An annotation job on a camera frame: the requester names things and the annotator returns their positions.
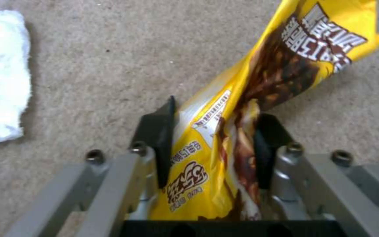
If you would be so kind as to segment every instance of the white label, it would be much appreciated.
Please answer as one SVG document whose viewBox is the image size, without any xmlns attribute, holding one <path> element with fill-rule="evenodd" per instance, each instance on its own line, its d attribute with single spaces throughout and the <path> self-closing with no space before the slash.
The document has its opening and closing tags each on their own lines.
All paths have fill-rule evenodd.
<svg viewBox="0 0 379 237">
<path fill-rule="evenodd" d="M 225 92 L 215 101 L 215 103 L 209 108 L 209 110 L 196 121 L 192 128 L 197 130 L 206 141 L 207 145 L 211 148 L 213 145 L 213 137 L 215 135 L 217 124 L 220 120 L 221 113 L 226 106 L 226 103 L 230 96 L 230 90 Z"/>
</svg>

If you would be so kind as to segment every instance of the metal frame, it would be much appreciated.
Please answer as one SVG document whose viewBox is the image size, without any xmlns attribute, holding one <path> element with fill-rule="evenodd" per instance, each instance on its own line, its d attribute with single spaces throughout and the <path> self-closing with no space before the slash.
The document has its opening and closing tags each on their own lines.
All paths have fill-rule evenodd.
<svg viewBox="0 0 379 237">
<path fill-rule="evenodd" d="M 76 236 L 108 237 L 120 233 L 125 215 L 147 219 L 157 200 L 155 151 L 127 153 L 111 163 L 67 165 L 39 193 L 6 237 L 53 237 L 68 215 L 86 211 Z"/>
<path fill-rule="evenodd" d="M 271 186 L 277 215 L 337 220 L 348 236 L 379 237 L 379 168 L 351 169 L 339 168 L 330 155 L 294 156 L 285 146 L 279 148 Z M 362 190 L 351 179 L 360 180 Z"/>
</svg>

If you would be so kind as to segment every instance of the screw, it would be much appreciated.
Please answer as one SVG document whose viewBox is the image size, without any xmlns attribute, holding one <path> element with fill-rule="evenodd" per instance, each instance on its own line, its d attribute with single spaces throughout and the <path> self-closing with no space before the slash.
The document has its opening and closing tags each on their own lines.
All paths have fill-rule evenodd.
<svg viewBox="0 0 379 237">
<path fill-rule="evenodd" d="M 300 156 L 304 153 L 304 147 L 302 144 L 292 141 L 286 145 L 286 152 L 294 156 Z"/>
<path fill-rule="evenodd" d="M 134 142 L 130 147 L 131 153 L 139 154 L 140 156 L 145 156 L 147 153 L 146 143 L 142 141 Z"/>
<path fill-rule="evenodd" d="M 335 150 L 331 154 L 331 160 L 338 166 L 349 167 L 352 164 L 353 156 L 345 150 Z"/>
<path fill-rule="evenodd" d="M 92 165 L 101 165 L 105 162 L 105 157 L 101 150 L 95 149 L 87 152 L 86 161 Z"/>
</svg>

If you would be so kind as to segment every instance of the yellow wrapper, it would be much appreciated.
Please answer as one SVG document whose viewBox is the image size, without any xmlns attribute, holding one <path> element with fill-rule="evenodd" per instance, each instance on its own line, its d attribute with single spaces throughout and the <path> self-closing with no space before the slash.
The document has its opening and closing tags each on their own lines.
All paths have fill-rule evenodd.
<svg viewBox="0 0 379 237">
<path fill-rule="evenodd" d="M 177 112 L 153 220 L 261 218 L 253 149 L 260 111 L 376 50 L 375 0 L 283 0 L 248 55 Z"/>
</svg>

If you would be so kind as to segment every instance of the beige carpet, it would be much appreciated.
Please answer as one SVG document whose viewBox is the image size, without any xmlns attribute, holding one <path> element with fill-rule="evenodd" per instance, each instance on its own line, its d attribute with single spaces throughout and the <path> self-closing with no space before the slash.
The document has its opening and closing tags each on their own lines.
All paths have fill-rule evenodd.
<svg viewBox="0 0 379 237">
<path fill-rule="evenodd" d="M 268 0 L 0 0 L 32 39 L 25 136 L 0 144 L 0 236 L 61 167 L 125 150 L 138 118 L 183 102 L 256 42 Z M 308 152 L 379 163 L 379 51 L 272 110 Z M 70 236 L 79 218 L 59 236 Z"/>
</svg>

